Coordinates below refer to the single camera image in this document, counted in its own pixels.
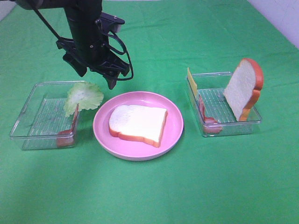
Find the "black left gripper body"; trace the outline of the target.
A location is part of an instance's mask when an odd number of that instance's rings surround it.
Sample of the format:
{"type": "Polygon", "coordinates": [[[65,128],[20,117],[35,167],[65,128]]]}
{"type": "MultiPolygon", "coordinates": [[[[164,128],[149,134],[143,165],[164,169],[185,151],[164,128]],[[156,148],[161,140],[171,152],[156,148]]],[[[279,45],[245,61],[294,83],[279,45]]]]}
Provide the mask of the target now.
{"type": "Polygon", "coordinates": [[[116,33],[103,34],[95,20],[101,13],[85,14],[81,11],[66,11],[72,39],[60,37],[57,47],[73,56],[81,65],[104,75],[105,71],[119,71],[126,76],[130,64],[118,57],[127,54],[127,49],[116,33]]]}

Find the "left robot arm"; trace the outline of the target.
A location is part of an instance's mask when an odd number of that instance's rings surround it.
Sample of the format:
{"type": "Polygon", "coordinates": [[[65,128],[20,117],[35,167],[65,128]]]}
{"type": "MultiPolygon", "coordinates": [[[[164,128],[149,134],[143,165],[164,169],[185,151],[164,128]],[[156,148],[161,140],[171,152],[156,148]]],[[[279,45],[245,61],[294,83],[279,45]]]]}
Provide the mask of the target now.
{"type": "Polygon", "coordinates": [[[134,76],[130,61],[120,59],[128,55],[123,41],[117,36],[120,26],[125,21],[117,16],[102,11],[100,0],[18,0],[16,3],[33,10],[57,38],[58,49],[64,49],[66,61],[80,77],[88,70],[101,74],[109,89],[117,81],[127,81],[134,76]],[[39,12],[39,9],[63,8],[72,38],[61,37],[39,12]]]}

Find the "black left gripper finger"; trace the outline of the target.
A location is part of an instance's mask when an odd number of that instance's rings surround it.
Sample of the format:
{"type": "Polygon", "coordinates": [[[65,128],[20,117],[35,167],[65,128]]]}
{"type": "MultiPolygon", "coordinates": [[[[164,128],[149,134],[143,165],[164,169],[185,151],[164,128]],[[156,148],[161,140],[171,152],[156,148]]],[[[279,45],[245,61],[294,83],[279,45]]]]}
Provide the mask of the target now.
{"type": "Polygon", "coordinates": [[[120,74],[119,71],[108,70],[108,71],[104,72],[103,77],[106,79],[108,88],[110,90],[112,90],[116,86],[117,78],[118,78],[119,74],[120,74]]]}
{"type": "Polygon", "coordinates": [[[63,56],[63,60],[67,62],[80,77],[83,77],[86,72],[87,68],[83,65],[81,65],[73,56],[71,56],[69,53],[65,53],[63,56]]]}

